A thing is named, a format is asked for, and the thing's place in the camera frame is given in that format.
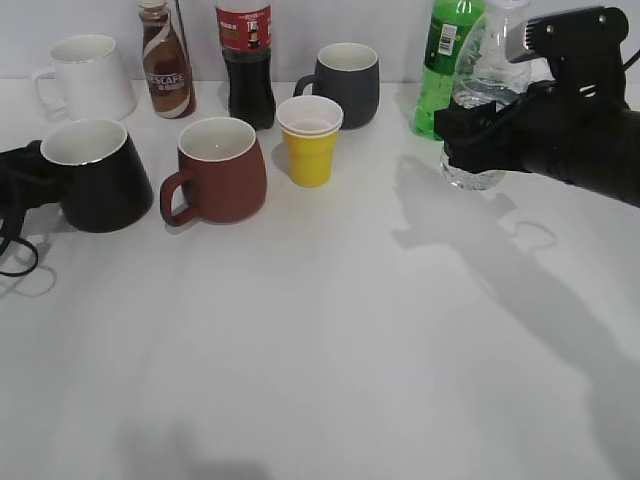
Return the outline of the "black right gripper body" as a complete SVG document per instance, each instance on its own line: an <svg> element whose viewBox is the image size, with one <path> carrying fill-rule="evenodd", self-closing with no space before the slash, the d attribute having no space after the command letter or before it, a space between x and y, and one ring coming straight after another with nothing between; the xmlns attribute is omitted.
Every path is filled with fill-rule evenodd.
<svg viewBox="0 0 640 480"><path fill-rule="evenodd" d="M639 114L610 95L572 97L549 81L504 108L496 102L435 114L450 164L542 175L639 204Z"/></svg>

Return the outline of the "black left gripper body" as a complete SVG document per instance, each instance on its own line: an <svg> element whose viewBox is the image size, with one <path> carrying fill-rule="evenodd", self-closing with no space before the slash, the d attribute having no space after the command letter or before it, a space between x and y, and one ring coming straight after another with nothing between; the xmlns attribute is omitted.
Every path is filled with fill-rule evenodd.
<svg viewBox="0 0 640 480"><path fill-rule="evenodd" d="M63 175L41 154L41 140L1 153L1 218L17 211L59 203L64 196Z"/></svg>

